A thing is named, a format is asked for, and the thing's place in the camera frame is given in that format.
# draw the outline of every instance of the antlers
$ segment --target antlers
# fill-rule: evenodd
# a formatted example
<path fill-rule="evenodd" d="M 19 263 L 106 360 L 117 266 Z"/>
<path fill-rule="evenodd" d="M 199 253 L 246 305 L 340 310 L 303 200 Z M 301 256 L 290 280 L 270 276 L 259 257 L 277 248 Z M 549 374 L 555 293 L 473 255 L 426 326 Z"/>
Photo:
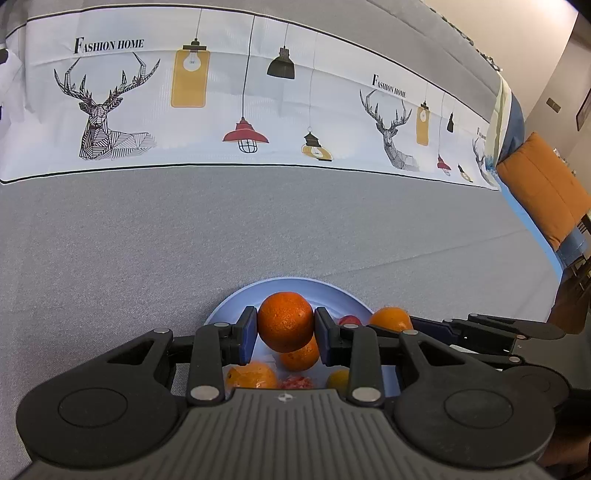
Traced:
<path fill-rule="evenodd" d="M 79 61 L 80 59 L 76 60 L 74 62 L 74 65 L 72 65 L 68 69 L 66 75 L 64 76 L 64 83 L 60 82 L 60 78 L 57 76 L 57 72 L 55 69 L 53 70 L 53 74 L 56 77 L 56 82 L 60 86 L 61 91 L 64 92 L 66 95 L 71 96 L 73 98 L 77 98 L 78 100 L 82 100 L 84 103 L 95 105 L 95 102 L 92 99 L 92 93 L 84 89 L 84 85 L 86 84 L 86 75 L 84 75 L 82 83 L 80 84 L 80 89 L 78 91 L 76 90 L 76 85 L 70 81 L 70 72 L 76 66 L 76 63 L 78 63 Z"/>
<path fill-rule="evenodd" d="M 371 118 L 373 118 L 378 126 L 378 130 L 380 131 L 385 131 L 386 128 L 384 127 L 384 121 L 382 120 L 382 117 L 378 114 L 378 104 L 375 104 L 375 109 L 372 111 L 371 105 L 369 104 L 369 97 L 375 92 L 375 90 L 372 90 L 371 92 L 368 93 L 368 95 L 365 97 L 365 101 L 363 101 L 363 95 L 361 94 L 361 90 L 359 91 L 359 98 L 361 98 L 361 104 L 363 105 L 363 107 L 365 108 L 365 111 L 369 114 L 369 116 L 371 116 Z M 404 106 L 404 101 L 402 101 L 402 117 L 400 117 L 400 119 L 398 118 L 398 109 L 396 110 L 396 117 L 395 119 L 391 122 L 390 124 L 390 128 L 388 128 L 387 130 L 389 130 L 390 132 L 393 132 L 397 127 L 400 127 L 401 125 L 404 125 L 406 122 L 408 122 L 408 119 L 410 118 L 413 110 L 411 109 L 410 112 L 407 115 L 406 112 L 406 107 Z"/>
<path fill-rule="evenodd" d="M 105 102 L 105 106 L 110 107 L 115 102 L 117 102 L 117 98 L 119 97 L 119 95 L 129 92 L 130 90 L 133 90 L 134 88 L 139 87 L 140 85 L 143 85 L 144 83 L 146 83 L 148 81 L 148 79 L 154 74 L 154 72 L 158 68 L 158 65 L 160 65 L 160 60 L 159 60 L 156 62 L 156 65 L 154 65 L 154 68 L 152 69 L 152 71 L 146 75 L 146 64 L 135 54 L 135 52 L 133 52 L 133 54 L 139 62 L 138 75 L 136 77 L 134 77 L 134 79 L 128 85 L 127 84 L 127 77 L 125 76 L 125 70 L 124 70 L 123 74 L 121 76 L 121 85 L 119 85 L 118 87 L 115 87 L 115 90 L 109 91 L 109 97 L 107 98 L 107 100 Z"/>
<path fill-rule="evenodd" d="M 472 140 L 472 150 L 474 151 L 474 155 L 476 156 L 476 163 L 478 166 L 481 166 L 484 163 L 484 155 L 480 156 L 478 153 L 478 149 L 476 148 L 476 144 L 478 143 L 478 139 Z"/>

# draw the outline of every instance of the pendant lamp illustration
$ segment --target pendant lamp illustration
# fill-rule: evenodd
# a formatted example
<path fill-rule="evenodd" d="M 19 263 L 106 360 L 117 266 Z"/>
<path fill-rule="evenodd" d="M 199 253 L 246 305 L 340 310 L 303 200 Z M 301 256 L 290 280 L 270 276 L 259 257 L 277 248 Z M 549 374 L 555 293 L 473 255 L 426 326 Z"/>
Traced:
<path fill-rule="evenodd" d="M 316 41 L 318 40 L 318 32 L 316 32 L 316 39 L 314 40 L 314 57 L 312 58 L 312 71 L 310 73 L 310 86 L 308 88 L 308 134 L 304 137 L 306 143 L 302 145 L 301 152 L 310 158 L 315 158 L 322 161 L 332 161 L 331 153 L 320 145 L 318 137 L 312 133 L 312 80 L 314 79 L 314 72 L 316 66 Z"/>
<path fill-rule="evenodd" d="M 460 175 L 462 176 L 462 178 L 466 181 L 469 181 L 470 183 L 474 183 L 472 181 L 472 179 L 468 176 L 468 174 L 462 169 L 461 165 L 457 166 L 457 169 L 460 171 Z"/>
<path fill-rule="evenodd" d="M 424 145 L 425 147 L 429 145 L 430 115 L 431 112 L 429 111 L 427 101 L 425 100 L 421 103 L 421 106 L 417 108 L 417 143 L 419 145 Z"/>
<path fill-rule="evenodd" d="M 252 31 L 255 26 L 255 17 L 252 17 L 251 36 L 248 41 L 248 57 L 246 58 L 246 69 L 244 72 L 244 85 L 242 86 L 242 118 L 236 124 L 236 128 L 228 132 L 224 142 L 237 142 L 238 148 L 244 153 L 254 153 L 258 150 L 258 143 L 269 143 L 267 138 L 257 132 L 252 125 L 244 118 L 244 93 L 246 91 L 246 78 L 248 77 L 248 64 L 251 59 Z"/>
<path fill-rule="evenodd" d="M 449 114 L 449 122 L 447 123 L 447 131 L 453 133 L 453 112 Z"/>
<path fill-rule="evenodd" d="M 211 52 L 197 39 L 202 13 L 203 9 L 199 13 L 195 40 L 188 45 L 183 45 L 183 48 L 178 50 L 174 57 L 170 105 L 175 108 L 202 108 L 205 106 Z"/>
<path fill-rule="evenodd" d="M 285 46 L 289 27 L 289 24 L 285 26 L 285 38 L 283 39 L 283 46 L 279 49 L 279 56 L 269 64 L 267 75 L 293 80 L 296 78 L 296 67 L 290 59 L 289 48 Z"/>
<path fill-rule="evenodd" d="M 443 161 L 443 159 L 441 158 L 441 156 L 440 156 L 440 155 L 438 155 L 438 156 L 437 156 L 437 159 L 439 160 L 439 161 L 437 162 L 437 168 L 439 168 L 439 169 L 443 170 L 443 173 L 444 173 L 445 175 L 447 175 L 448 177 L 450 177 L 450 176 L 451 176 L 451 175 L 450 175 L 450 172 L 451 172 L 451 170 L 452 170 L 452 169 L 451 169 L 451 167 L 450 167 L 449 165 L 447 165 L 447 164 L 446 164 L 446 163 Z"/>
<path fill-rule="evenodd" d="M 316 158 L 318 160 L 332 161 L 333 157 L 330 152 L 320 145 L 318 138 L 315 137 L 312 132 L 309 132 L 304 137 L 304 140 L 306 141 L 306 144 L 301 148 L 301 152 L 304 155 L 308 155 L 309 157 Z"/>
<path fill-rule="evenodd" d="M 453 133 L 453 110 L 456 107 L 457 99 L 453 100 L 452 112 L 449 114 L 449 122 L 447 123 L 447 131 L 451 134 Z"/>

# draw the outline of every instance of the picture frame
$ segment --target picture frame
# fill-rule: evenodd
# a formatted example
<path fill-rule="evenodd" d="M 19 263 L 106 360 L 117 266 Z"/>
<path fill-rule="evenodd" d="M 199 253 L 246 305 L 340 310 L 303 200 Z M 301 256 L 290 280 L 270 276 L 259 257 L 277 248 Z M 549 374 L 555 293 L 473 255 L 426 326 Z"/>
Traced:
<path fill-rule="evenodd" d="M 585 120 L 587 120 L 587 117 L 589 116 L 589 114 L 591 113 L 591 89 L 587 92 L 587 96 L 585 97 L 585 100 L 583 102 L 583 105 L 581 105 L 581 108 L 579 109 L 578 113 L 577 113 L 577 131 L 581 131 L 581 129 L 583 128 L 583 124 L 585 123 Z"/>

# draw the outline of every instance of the deer illustration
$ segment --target deer illustration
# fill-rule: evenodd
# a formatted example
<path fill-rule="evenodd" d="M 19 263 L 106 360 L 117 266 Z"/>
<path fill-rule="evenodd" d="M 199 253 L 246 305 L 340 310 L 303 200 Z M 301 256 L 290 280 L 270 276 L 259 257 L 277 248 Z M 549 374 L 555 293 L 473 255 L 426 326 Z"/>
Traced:
<path fill-rule="evenodd" d="M 419 171 L 417 161 L 414 159 L 412 155 L 406 155 L 402 153 L 400 150 L 397 150 L 394 146 L 394 136 L 398 133 L 398 127 L 401 127 L 410 118 L 412 114 L 412 110 L 407 115 L 406 107 L 404 106 L 404 102 L 402 102 L 402 117 L 398 118 L 398 110 L 396 110 L 396 117 L 390 123 L 390 128 L 386 128 L 384 126 L 384 121 L 382 117 L 378 114 L 378 104 L 375 104 L 375 109 L 372 110 L 371 105 L 369 104 L 369 97 L 375 90 L 372 90 L 366 97 L 365 101 L 363 101 L 363 95 L 361 94 L 361 90 L 359 91 L 359 97 L 361 98 L 361 103 L 365 108 L 365 111 L 369 114 L 371 118 L 375 120 L 375 126 L 378 131 L 382 134 L 384 138 L 384 150 L 386 151 L 386 155 L 390 159 L 390 163 L 395 167 L 399 168 L 400 170 L 407 170 L 407 171 Z"/>
<path fill-rule="evenodd" d="M 139 62 L 138 75 L 134 76 L 130 84 L 127 84 L 127 77 L 125 71 L 123 71 L 121 85 L 115 87 L 115 90 L 109 91 L 109 97 L 105 103 L 96 103 L 92 99 L 92 93 L 85 90 L 86 75 L 84 75 L 78 90 L 76 90 L 76 85 L 71 83 L 70 73 L 80 59 L 76 60 L 74 65 L 68 69 L 64 77 L 64 83 L 60 82 L 57 72 L 53 70 L 61 91 L 68 96 L 81 100 L 79 103 L 80 110 L 89 117 L 80 145 L 81 158 L 100 160 L 102 158 L 129 157 L 141 155 L 156 146 L 154 137 L 147 132 L 126 134 L 109 129 L 107 124 L 108 113 L 117 108 L 123 101 L 121 95 L 147 82 L 158 68 L 158 65 L 160 65 L 160 60 L 158 60 L 152 71 L 146 75 L 146 64 L 135 53 L 134 56 Z"/>
<path fill-rule="evenodd" d="M 488 173 L 488 171 L 486 170 L 485 156 L 484 154 L 480 155 L 480 153 L 478 152 L 478 147 L 476 146 L 477 143 L 478 139 L 472 140 L 472 150 L 474 152 L 474 155 L 476 156 L 476 164 L 478 165 L 478 170 L 480 170 L 480 175 L 482 175 L 482 178 L 485 179 L 487 184 L 489 184 L 492 187 L 495 187 L 495 184 L 489 178 L 490 173 Z"/>

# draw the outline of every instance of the black stripe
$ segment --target black stripe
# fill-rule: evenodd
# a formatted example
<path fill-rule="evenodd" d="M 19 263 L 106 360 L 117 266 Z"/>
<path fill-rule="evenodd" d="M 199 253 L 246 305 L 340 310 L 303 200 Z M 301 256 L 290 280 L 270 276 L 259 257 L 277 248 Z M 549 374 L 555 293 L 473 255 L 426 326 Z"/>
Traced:
<path fill-rule="evenodd" d="M 416 179 L 416 180 L 429 180 L 429 181 L 440 181 L 442 183 L 450 183 L 454 185 L 464 185 L 466 187 L 477 187 L 486 189 L 486 187 L 482 187 L 480 185 L 467 185 L 464 183 L 452 183 L 446 180 L 439 180 L 439 179 L 425 179 L 422 177 L 413 177 L 409 175 L 404 175 L 402 173 L 396 172 L 387 172 L 387 171 L 371 171 L 371 170 L 361 170 L 357 168 L 339 168 L 339 167 L 324 167 L 322 165 L 297 165 L 297 164 L 288 164 L 288 163 L 273 163 L 267 165 L 261 165 L 260 163 L 171 163 L 166 165 L 138 165 L 138 166 L 127 166 L 127 167 L 108 167 L 108 168 L 90 168 L 88 170 L 72 170 L 72 171 L 59 171 L 53 173 L 42 173 L 40 175 L 31 175 L 29 177 L 22 177 L 20 179 L 14 180 L 2 180 L 0 179 L 0 184 L 8 185 L 10 183 L 16 183 L 18 181 L 23 180 L 30 180 L 30 179 L 44 179 L 46 177 L 56 177 L 58 175 L 70 175 L 74 173 L 92 173 L 94 171 L 115 171 L 115 170 L 140 170 L 143 168 L 169 168 L 169 167 L 304 167 L 304 168 L 322 168 L 323 170 L 339 170 L 339 171 L 356 171 L 361 173 L 374 173 L 376 175 L 390 175 L 395 177 L 405 177 L 409 179 Z"/>

